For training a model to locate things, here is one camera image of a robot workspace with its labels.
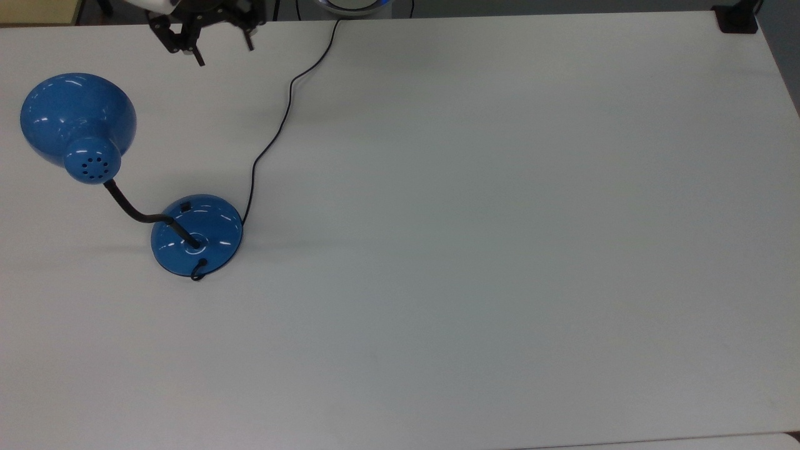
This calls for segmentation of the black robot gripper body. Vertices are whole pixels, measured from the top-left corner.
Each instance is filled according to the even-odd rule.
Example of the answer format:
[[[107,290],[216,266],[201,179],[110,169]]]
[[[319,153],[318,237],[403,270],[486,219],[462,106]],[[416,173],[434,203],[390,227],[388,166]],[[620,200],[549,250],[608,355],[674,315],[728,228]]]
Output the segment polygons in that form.
[[[204,28],[228,23],[235,28],[258,28],[268,22],[265,1],[154,1],[147,6],[147,23],[171,53],[185,52],[188,38]]]

